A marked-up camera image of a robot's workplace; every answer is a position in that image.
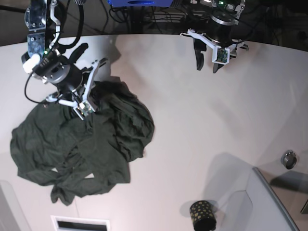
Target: polka dot cup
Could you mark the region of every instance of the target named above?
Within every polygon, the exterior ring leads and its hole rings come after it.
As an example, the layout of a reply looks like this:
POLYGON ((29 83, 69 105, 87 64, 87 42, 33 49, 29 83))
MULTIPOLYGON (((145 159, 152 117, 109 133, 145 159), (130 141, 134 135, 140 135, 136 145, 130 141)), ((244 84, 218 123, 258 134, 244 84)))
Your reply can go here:
POLYGON ((195 231, 213 231, 216 219, 212 212, 212 205, 208 201, 197 201, 190 208, 190 214, 195 231))

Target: white table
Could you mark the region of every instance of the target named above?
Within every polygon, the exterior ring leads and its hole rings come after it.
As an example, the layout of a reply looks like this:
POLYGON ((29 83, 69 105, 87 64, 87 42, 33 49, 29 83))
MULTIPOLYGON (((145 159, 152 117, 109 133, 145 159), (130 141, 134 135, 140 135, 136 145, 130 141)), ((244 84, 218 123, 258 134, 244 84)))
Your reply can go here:
MULTIPOLYGON (((290 148, 308 149, 306 52, 248 43, 250 51, 240 49, 213 74, 210 51, 203 70, 196 70, 190 38, 121 35, 82 42, 89 43, 81 58, 88 63, 117 57, 116 45, 121 57, 112 64, 112 75, 152 113, 154 139, 145 158, 130 164, 131 184, 77 198, 69 207, 52 204, 51 187, 17 177, 9 155, 11 130, 35 105, 24 97, 27 75, 20 57, 26 44, 1 47, 0 180, 13 186, 32 231, 52 231, 50 215, 110 219, 113 231, 193 230, 188 218, 193 201, 214 200, 221 207, 231 192, 245 188, 252 165, 275 162, 290 148)), ((99 75, 106 78, 108 70, 99 75)), ((28 87, 34 100, 53 90, 35 79, 28 87)))

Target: white panel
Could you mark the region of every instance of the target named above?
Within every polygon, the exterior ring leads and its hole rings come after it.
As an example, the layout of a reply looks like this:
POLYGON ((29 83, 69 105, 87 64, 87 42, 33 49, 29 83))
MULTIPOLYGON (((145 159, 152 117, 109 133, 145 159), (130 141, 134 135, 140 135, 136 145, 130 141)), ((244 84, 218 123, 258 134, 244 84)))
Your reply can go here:
POLYGON ((247 193, 253 204, 247 231, 293 230, 255 172, 252 172, 249 178, 247 193))
POLYGON ((9 216, 8 220, 11 220, 9 221, 9 230, 31 231, 11 184, 7 181, 0 180, 0 192, 0 194, 3 195, 3 197, 0 198, 0 223, 2 226, 4 226, 4 223, 8 224, 7 220, 2 220, 4 217, 1 216, 5 210, 6 216, 9 216))

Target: dark green cloth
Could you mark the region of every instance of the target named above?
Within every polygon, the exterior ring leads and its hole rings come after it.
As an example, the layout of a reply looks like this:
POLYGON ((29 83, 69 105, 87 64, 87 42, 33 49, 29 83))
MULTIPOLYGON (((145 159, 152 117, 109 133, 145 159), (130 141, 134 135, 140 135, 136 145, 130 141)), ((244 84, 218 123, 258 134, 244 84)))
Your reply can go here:
POLYGON ((151 115, 125 83, 98 82, 92 92, 99 110, 85 121, 70 107, 40 104, 12 131, 18 175, 54 185, 53 203, 60 198, 69 205, 75 195, 107 193, 117 183, 129 183, 128 162, 143 157, 152 139, 151 115), (95 177, 85 179, 91 173, 95 177))

